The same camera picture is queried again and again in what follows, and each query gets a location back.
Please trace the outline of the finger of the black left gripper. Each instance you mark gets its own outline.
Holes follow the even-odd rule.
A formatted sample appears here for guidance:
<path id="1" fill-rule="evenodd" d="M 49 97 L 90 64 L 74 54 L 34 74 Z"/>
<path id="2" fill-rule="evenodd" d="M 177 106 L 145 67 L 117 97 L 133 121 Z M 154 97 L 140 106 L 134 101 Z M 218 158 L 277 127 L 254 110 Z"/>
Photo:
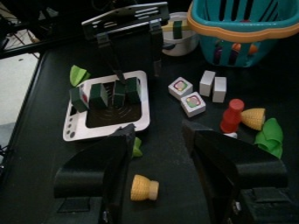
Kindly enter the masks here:
<path id="1" fill-rule="evenodd" d="M 119 80 L 122 84 L 125 84 L 126 81 L 125 81 L 125 77 L 119 68 L 119 63 L 117 60 L 117 55 L 114 53 L 113 45 L 107 35 L 103 32 L 101 32 L 97 35 L 97 48 L 98 48 L 99 55 L 102 59 L 105 60 L 106 64 L 109 65 L 109 68 L 113 71 L 117 79 Z"/>
<path id="2" fill-rule="evenodd" d="M 149 23 L 150 49 L 153 58 L 153 76 L 158 77 L 161 73 L 161 50 L 162 50 L 162 29 L 158 20 Z"/>

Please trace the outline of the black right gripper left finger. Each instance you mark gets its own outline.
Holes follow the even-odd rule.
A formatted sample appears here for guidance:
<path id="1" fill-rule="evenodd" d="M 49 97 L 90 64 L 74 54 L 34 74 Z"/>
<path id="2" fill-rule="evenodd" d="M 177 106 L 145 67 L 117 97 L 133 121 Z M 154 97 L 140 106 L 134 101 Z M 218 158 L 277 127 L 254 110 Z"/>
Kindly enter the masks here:
<path id="1" fill-rule="evenodd" d="M 53 224 L 118 224 L 134 125 L 118 128 L 57 170 L 53 196 L 61 199 Z"/>

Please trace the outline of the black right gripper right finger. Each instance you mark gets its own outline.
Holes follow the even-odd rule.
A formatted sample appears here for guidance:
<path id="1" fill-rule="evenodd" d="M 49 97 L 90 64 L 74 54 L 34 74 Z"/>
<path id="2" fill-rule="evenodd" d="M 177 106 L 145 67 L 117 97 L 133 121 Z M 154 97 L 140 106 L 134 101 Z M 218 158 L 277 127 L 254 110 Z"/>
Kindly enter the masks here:
<path id="1" fill-rule="evenodd" d="M 285 224 L 286 171 L 280 159 L 205 126 L 181 122 L 212 224 Z"/>

